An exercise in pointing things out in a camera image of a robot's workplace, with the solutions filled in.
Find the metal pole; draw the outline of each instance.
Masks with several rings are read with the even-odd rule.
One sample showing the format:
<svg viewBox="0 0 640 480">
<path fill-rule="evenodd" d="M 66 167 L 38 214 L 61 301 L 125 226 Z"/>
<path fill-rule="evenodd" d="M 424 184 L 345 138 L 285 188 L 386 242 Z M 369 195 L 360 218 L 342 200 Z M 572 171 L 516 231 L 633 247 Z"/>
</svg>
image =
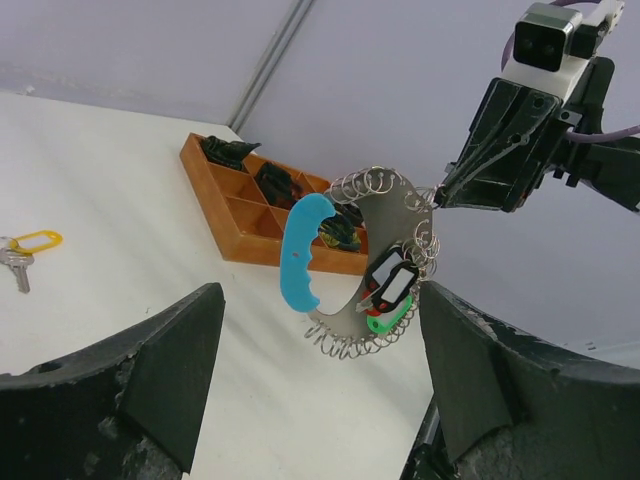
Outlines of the metal pole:
<svg viewBox="0 0 640 480">
<path fill-rule="evenodd" d="M 300 25 L 302 25 L 315 1 L 294 0 L 280 28 L 278 28 L 267 49 L 262 54 L 251 81 L 227 121 L 227 125 L 234 132 L 238 133 L 246 123 L 273 72 L 291 44 L 293 37 L 298 33 Z"/>
</svg>

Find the camera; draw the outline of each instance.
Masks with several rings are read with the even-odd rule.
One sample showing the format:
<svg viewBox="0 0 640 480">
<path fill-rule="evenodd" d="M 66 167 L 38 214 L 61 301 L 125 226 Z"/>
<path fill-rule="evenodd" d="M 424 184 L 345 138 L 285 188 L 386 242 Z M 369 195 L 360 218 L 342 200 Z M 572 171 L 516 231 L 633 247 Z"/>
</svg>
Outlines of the camera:
<svg viewBox="0 0 640 480">
<path fill-rule="evenodd" d="M 560 70 L 569 54 L 582 13 L 570 8 L 534 3 L 516 23 L 513 58 L 549 72 Z"/>
</svg>

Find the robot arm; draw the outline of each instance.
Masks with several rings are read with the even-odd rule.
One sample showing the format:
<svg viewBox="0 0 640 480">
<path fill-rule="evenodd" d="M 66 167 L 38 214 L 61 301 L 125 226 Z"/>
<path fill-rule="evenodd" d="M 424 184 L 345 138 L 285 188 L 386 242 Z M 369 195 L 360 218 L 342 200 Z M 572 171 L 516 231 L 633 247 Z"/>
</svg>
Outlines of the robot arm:
<svg viewBox="0 0 640 480">
<path fill-rule="evenodd" d="M 629 136 L 634 131 L 602 134 L 600 126 L 614 65 L 596 52 L 624 2 L 602 0 L 587 18 L 564 7 L 572 3 L 536 3 L 516 24 L 502 75 L 438 188 L 440 207 L 513 212 L 554 172 L 640 212 L 640 139 Z"/>
</svg>

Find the yellow key tag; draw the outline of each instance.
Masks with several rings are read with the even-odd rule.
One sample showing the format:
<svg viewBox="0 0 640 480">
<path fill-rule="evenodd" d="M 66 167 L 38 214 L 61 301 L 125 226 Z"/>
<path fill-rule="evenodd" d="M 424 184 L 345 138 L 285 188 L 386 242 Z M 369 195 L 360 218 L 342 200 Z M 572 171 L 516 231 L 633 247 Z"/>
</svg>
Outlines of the yellow key tag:
<svg viewBox="0 0 640 480">
<path fill-rule="evenodd" d="M 62 235 L 51 230 L 41 230 L 39 232 L 30 233 L 16 237 L 9 243 L 9 248 L 18 253 L 38 253 L 43 250 L 57 247 L 62 243 Z"/>
</svg>

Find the green key tag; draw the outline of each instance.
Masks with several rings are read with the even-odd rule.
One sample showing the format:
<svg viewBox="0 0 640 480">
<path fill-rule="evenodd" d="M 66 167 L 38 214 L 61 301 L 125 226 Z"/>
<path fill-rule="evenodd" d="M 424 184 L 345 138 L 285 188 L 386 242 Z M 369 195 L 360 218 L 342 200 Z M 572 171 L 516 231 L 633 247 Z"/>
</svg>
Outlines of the green key tag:
<svg viewBox="0 0 640 480">
<path fill-rule="evenodd" d="M 406 315 L 406 313 L 411 308 L 413 304 L 413 295 L 407 295 L 407 298 L 404 301 L 404 304 L 397 308 L 395 315 L 380 315 L 379 317 L 372 317 L 371 315 L 367 315 L 367 325 L 369 326 L 369 330 L 378 335 L 386 335 L 391 331 L 391 329 L 400 321 L 402 317 Z M 383 321 L 385 316 L 391 317 L 390 321 Z"/>
</svg>

